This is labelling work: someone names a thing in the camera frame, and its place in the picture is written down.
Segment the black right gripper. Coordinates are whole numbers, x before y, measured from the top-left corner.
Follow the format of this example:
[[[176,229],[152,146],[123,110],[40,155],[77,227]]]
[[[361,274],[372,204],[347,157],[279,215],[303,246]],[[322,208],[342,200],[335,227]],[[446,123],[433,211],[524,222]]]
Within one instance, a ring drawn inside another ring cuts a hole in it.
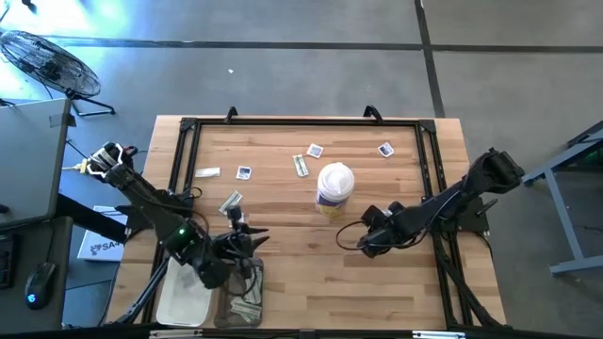
[[[369,231],[375,231],[374,238],[365,235],[357,242],[357,248],[368,258],[375,258],[391,250],[386,245],[403,245],[409,242],[415,231],[400,223],[389,210],[379,210],[370,205],[361,220]]]

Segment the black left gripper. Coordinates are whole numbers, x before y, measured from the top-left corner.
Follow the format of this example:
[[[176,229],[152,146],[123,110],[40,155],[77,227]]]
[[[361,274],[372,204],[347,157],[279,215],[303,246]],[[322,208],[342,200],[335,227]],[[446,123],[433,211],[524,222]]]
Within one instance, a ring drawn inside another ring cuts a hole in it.
[[[242,211],[239,205],[231,206],[227,210],[228,219],[237,221]],[[253,228],[247,223],[237,225],[235,232],[242,234],[261,234],[267,232],[266,228]],[[237,260],[242,260],[241,276],[244,279],[254,280],[264,269],[263,261],[255,255],[255,251],[266,241],[269,236],[260,236],[252,238],[244,236],[241,242],[241,250],[236,246],[235,241],[230,236],[213,236],[210,238],[209,250],[209,281],[211,283],[225,283],[232,272],[232,266]]]

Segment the Lysol wipes canister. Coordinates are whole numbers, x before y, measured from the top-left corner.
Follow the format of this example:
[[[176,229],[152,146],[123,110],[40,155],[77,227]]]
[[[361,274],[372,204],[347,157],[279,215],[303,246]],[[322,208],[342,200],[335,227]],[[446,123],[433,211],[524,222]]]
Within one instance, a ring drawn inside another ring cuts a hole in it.
[[[318,175],[317,210],[329,218],[342,215],[354,187],[355,177],[349,167],[341,162],[325,166]]]

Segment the grey translucent plastic bin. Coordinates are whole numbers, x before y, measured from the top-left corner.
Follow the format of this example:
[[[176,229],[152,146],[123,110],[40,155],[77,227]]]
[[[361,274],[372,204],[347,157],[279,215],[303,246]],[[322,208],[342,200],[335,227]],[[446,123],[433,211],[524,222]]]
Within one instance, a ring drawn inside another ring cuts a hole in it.
[[[262,281],[262,302],[258,306],[262,307],[261,321],[248,324],[240,315],[235,315],[231,309],[232,299],[244,299],[248,293],[246,290],[246,280],[235,266],[229,280],[219,289],[218,309],[214,318],[214,325],[219,329],[248,329],[257,328],[262,322],[263,304],[264,304],[264,269]]]

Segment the white plastic bin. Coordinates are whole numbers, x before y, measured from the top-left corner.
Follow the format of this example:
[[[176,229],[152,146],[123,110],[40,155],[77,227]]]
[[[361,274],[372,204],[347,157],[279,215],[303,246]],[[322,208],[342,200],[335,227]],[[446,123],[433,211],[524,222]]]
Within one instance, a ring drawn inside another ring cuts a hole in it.
[[[212,291],[207,289],[201,280],[183,289],[179,276],[194,272],[188,264],[179,265],[173,258],[169,260],[166,276],[156,308],[155,319],[162,325],[181,327],[200,327],[210,313]]]

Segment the black metal beam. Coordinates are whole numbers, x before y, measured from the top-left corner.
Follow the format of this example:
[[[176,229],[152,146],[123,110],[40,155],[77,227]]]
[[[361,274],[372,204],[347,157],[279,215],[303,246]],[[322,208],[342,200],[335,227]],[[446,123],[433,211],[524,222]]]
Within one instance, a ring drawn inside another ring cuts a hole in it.
[[[521,331],[510,327],[453,327],[449,330],[287,330],[287,329],[202,329],[175,328],[148,324],[109,324],[94,328],[70,328],[55,331],[31,331],[0,334],[0,339],[148,339],[156,330],[202,330],[192,339],[413,339],[412,331],[464,332],[466,339],[603,339],[570,334]]]

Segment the white cardboard box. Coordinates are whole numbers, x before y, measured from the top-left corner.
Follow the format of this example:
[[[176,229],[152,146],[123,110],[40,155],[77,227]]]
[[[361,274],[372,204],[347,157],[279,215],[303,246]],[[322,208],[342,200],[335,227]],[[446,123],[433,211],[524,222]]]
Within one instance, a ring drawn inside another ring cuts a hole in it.
[[[114,207],[95,205],[93,210],[103,216],[112,218],[123,226],[126,225],[128,216],[117,211]],[[86,261],[115,262],[122,260],[124,246],[92,231],[86,231],[81,242],[77,258]]]

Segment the black diagonal strut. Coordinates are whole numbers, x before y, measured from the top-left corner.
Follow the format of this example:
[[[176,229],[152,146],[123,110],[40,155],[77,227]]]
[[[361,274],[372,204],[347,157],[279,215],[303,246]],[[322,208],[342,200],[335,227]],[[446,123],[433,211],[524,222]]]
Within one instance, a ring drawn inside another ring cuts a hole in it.
[[[62,194],[57,196],[56,217],[70,217],[74,224],[88,231],[122,244],[126,242],[123,224]]]

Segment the dark grey desk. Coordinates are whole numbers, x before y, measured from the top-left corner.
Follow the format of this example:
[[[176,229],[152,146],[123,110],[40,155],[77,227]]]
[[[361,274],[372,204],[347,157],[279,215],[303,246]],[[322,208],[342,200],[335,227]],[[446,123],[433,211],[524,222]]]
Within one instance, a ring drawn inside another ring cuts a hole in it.
[[[0,334],[61,328],[72,227],[70,218],[56,218],[0,232],[16,239],[12,286],[0,290]],[[43,262],[57,265],[52,297],[44,308],[30,310],[24,301],[25,283],[32,269]]]

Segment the black computer mouse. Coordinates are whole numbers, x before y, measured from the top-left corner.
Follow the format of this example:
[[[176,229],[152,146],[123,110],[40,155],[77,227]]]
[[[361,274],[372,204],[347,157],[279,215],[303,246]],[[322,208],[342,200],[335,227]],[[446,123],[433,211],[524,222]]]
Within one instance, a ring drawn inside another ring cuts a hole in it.
[[[52,297],[57,265],[43,262],[36,265],[27,277],[24,287],[25,305],[30,310],[44,308]]]

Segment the black keyboard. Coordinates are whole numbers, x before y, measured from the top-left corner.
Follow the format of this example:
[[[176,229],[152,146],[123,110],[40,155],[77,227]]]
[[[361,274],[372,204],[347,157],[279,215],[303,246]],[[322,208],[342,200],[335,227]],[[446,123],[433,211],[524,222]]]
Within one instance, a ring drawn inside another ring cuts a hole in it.
[[[15,264],[16,239],[13,235],[0,234],[0,290],[12,286]]]

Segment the black floor fan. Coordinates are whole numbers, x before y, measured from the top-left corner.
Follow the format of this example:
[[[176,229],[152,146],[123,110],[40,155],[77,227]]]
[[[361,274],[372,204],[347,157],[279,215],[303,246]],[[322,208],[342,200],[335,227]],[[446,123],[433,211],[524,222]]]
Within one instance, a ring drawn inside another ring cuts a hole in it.
[[[47,89],[54,89],[71,101],[85,101],[104,108],[82,113],[75,106],[79,117],[116,114],[113,106],[92,100],[102,88],[98,75],[57,44],[23,30],[9,30],[0,35],[0,53]]]

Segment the silver beam bracket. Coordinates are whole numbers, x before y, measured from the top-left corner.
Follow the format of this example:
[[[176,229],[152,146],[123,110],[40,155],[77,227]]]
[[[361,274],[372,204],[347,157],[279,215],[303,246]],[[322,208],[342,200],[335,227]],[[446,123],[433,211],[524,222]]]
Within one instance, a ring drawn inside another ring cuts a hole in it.
[[[150,331],[148,339],[192,339],[202,336],[202,330],[170,329]]]
[[[466,339],[464,332],[457,331],[412,331],[413,339]]]

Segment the black aluminium table frame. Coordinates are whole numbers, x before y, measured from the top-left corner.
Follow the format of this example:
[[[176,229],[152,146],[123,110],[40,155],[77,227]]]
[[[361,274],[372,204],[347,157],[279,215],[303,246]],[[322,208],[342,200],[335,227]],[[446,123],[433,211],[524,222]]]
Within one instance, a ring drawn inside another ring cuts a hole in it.
[[[258,249],[266,268],[261,329],[442,330],[446,326],[432,241],[369,259],[355,250],[358,218],[370,205],[413,205],[457,182],[469,160],[456,119],[204,117],[188,134],[180,118],[160,116],[143,159],[144,177],[159,188],[195,187],[195,209],[213,234],[226,230],[221,204],[236,190],[245,219],[266,228]],[[395,153],[381,156],[389,142]],[[311,143],[321,158],[306,154]],[[309,175],[297,175],[301,154]],[[317,210],[320,171],[341,162],[355,177],[342,215]],[[236,178],[239,166],[253,169]],[[195,170],[220,168],[219,177]]]

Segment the grey metal table frame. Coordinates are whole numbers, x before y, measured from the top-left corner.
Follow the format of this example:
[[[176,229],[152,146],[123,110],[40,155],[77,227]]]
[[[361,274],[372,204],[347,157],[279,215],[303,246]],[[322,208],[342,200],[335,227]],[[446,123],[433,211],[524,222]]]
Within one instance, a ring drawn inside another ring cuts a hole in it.
[[[603,121],[597,122],[570,139],[565,144],[565,149],[563,151],[554,155],[545,163],[538,165],[522,178],[522,182],[525,186],[532,186],[541,179],[546,181],[557,214],[560,218],[565,237],[573,255],[572,260],[560,262],[557,265],[549,267],[550,274],[553,277],[587,269],[603,268],[603,254],[591,257],[586,257],[583,254],[574,231],[574,224],[568,213],[568,207],[565,204],[556,179],[557,172],[571,169],[571,164],[579,159],[586,158],[590,153],[593,153],[600,147],[603,147]]]

